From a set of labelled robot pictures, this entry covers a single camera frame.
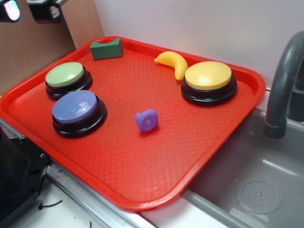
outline red tray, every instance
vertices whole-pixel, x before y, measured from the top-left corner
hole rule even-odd
[[[0,117],[112,203],[142,211],[182,193],[263,97],[266,85],[254,71],[228,64],[238,82],[236,95],[217,106],[193,105],[182,98],[174,69],[154,62],[167,49],[126,38],[122,44],[120,58],[94,61],[89,43],[38,72],[3,95]],[[180,54],[189,66],[209,60]],[[92,74],[90,90],[108,110],[97,131],[76,139],[53,129],[56,101],[45,86],[47,72],[70,61]],[[157,111],[159,126],[142,133],[135,114],[149,108]]]

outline purple plastic piece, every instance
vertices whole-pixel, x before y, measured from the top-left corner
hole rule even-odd
[[[149,132],[158,125],[158,115],[154,109],[148,109],[135,116],[137,127],[142,132]]]
[[[97,108],[96,95],[88,90],[71,92],[53,107],[53,117],[61,124],[74,124],[89,117]]]

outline toy banana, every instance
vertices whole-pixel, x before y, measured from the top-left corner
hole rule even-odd
[[[184,78],[185,72],[188,69],[188,64],[184,57],[173,51],[162,52],[154,61],[156,63],[161,63],[173,67],[175,69],[175,78],[179,81]]]

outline green toy block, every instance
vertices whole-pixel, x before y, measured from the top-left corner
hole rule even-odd
[[[94,60],[121,57],[123,54],[123,46],[120,38],[116,38],[112,42],[105,44],[94,41],[90,48]]]

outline sink basin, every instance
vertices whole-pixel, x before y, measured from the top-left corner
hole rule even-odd
[[[265,115],[255,109],[188,190],[196,205],[208,204],[238,227],[304,227],[304,127],[288,120],[285,137],[270,139]]]

